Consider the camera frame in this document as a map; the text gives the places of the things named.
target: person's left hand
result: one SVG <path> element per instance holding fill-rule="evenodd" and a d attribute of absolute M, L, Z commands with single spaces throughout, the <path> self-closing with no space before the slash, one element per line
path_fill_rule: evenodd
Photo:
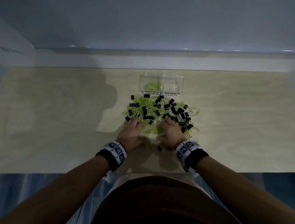
<path fill-rule="evenodd" d="M 143 144 L 143 142 L 138 139 L 141 127 L 142 123 L 138 119 L 129 120 L 119 133 L 116 141 L 125 147 L 126 152 L 130 152 Z"/>

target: wristband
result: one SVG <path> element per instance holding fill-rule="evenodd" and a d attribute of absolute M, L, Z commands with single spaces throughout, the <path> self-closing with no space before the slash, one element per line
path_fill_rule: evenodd
<path fill-rule="evenodd" d="M 203 157 L 209 156 L 199 144 L 190 140 L 185 140 L 183 143 L 181 143 L 176 148 L 175 155 L 182 164 L 184 170 L 193 176 L 195 176 L 197 173 L 194 170 L 197 163 Z"/>
<path fill-rule="evenodd" d="M 95 156 L 100 155 L 104 157 L 112 171 L 115 171 L 127 158 L 124 146 L 116 141 L 111 141 L 101 148 Z"/>

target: forearm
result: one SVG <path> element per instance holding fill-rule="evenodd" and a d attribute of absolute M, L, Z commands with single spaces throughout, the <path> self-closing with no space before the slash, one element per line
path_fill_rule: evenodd
<path fill-rule="evenodd" d="M 0 223 L 66 223 L 110 170 L 95 156 L 15 207 Z"/>
<path fill-rule="evenodd" d="M 195 170 L 242 223 L 294 223 L 292 208 L 211 157 Z"/>

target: clear plastic container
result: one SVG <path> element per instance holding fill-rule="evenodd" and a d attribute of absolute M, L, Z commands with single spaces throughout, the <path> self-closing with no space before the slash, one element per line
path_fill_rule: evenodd
<path fill-rule="evenodd" d="M 177 74 L 144 73 L 140 76 L 139 90 L 149 95 L 180 96 L 184 91 L 184 77 Z"/>

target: wooden table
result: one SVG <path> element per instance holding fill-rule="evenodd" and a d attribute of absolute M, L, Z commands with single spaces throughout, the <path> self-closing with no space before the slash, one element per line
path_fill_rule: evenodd
<path fill-rule="evenodd" d="M 140 69 L 11 67 L 0 91 L 0 172 L 64 173 L 116 138 Z M 295 172 L 295 84 L 277 72 L 171 71 L 177 99 L 200 109 L 193 131 L 210 156 L 237 172 Z M 183 172 L 150 143 L 121 172 Z"/>

